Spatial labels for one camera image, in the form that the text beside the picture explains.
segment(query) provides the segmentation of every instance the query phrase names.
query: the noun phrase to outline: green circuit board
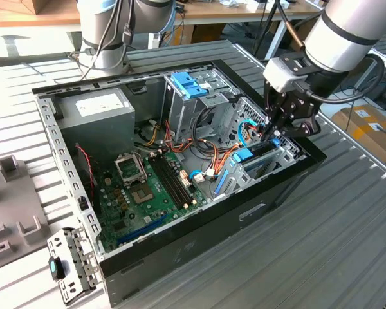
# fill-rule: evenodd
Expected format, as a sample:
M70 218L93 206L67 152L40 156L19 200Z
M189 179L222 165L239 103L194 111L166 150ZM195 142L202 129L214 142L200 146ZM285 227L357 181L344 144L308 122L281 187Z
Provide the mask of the green circuit board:
M178 171L182 170L182 167L175 154L166 153L163 157L177 168L174 174L181 182ZM101 208L101 213L97 217L102 226L100 240L106 252L118 248L120 239L134 231L152 224L157 227L164 225L190 213L207 202L199 189L192 184L190 189L186 189L186 191L196 201L196 204L189 205L187 209L177 208L148 159L143 158L142 162L147 179L145 183L132 184L130 188L124 187L114 164L103 173L96 175L100 187ZM126 164L125 168L129 171L126 176L136 173L129 164ZM107 174L111 176L109 185L105 181Z

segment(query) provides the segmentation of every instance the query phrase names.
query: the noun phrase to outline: ram slot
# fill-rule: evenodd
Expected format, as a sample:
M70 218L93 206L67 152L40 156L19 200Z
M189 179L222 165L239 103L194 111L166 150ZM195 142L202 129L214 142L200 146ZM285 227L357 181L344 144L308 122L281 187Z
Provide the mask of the ram slot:
M166 159L151 158L149 161L153 171L176 204L176 207L182 209L185 204L190 205L192 203L192 198L188 195L185 188L183 188Z

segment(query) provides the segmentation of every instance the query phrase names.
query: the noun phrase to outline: workbench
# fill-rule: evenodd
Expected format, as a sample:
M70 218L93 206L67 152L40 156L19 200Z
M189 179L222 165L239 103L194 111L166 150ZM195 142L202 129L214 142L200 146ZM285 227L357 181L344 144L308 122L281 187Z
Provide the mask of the workbench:
M180 27L175 35L181 35L181 31L184 28L183 38L182 40L175 41L177 42L176 44L180 42L182 44L189 44L191 42L194 25L260 21L263 13L262 9L251 12L246 9L244 4L240 4L237 8L227 8L221 5L218 0L211 3L193 1L184 5L186 10L183 21L184 26ZM298 0L297 3L290 5L289 9L285 10L285 12L289 20L294 20L305 19L318 12L318 9L305 2L305 0ZM264 20L267 20L268 15L269 12L266 11ZM281 21L279 12L275 13L273 20ZM176 14L174 25L178 26L181 22L180 14ZM0 35L28 35L32 31L36 31L37 28L58 28L64 32L80 31L80 16L76 1L51 0L39 15L0 10ZM266 58L271 57L277 51L285 31L284 22L281 22ZM149 35L149 48L157 48L159 40L158 35L151 33Z
M129 52L135 72L224 60L259 93L263 66L238 45L209 42ZM77 80L69 60L0 68L0 157L25 160L52 232L76 227L30 89ZM311 140L327 160L284 205L119 308L383 308L386 167L323 115ZM0 268L0 309L63 308L39 250ZM99 285L70 308L109 308Z

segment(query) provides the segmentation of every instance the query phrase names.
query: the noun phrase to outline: red cable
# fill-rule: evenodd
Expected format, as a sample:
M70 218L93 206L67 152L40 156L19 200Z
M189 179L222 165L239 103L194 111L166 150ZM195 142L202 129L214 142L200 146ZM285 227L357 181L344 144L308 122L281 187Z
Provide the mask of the red cable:
M81 148L80 146L76 145L76 148L78 150L80 150L83 155L84 155L84 158L86 158L86 161L87 161L87 165L89 166L89 172L90 172L90 186L91 186L91 198L93 199L93 195L94 195L94 188L95 188L95 185L93 183L93 171L91 170L91 164L90 164L90 159L89 159L89 156L87 155L87 153L84 151L83 148Z

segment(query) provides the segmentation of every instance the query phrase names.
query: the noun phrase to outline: metal table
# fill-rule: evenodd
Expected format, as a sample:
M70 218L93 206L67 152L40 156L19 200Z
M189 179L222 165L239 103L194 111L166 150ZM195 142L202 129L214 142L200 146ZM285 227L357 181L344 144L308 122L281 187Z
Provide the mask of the metal table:
M136 71L223 59L258 92L263 67L228 41L129 53ZM26 160L50 228L75 226L30 89L77 80L68 60L0 68L0 156ZM386 167L320 117L328 159L279 209L121 308L382 308ZM46 248L0 268L0 308L62 308ZM70 308L109 308L101 286Z

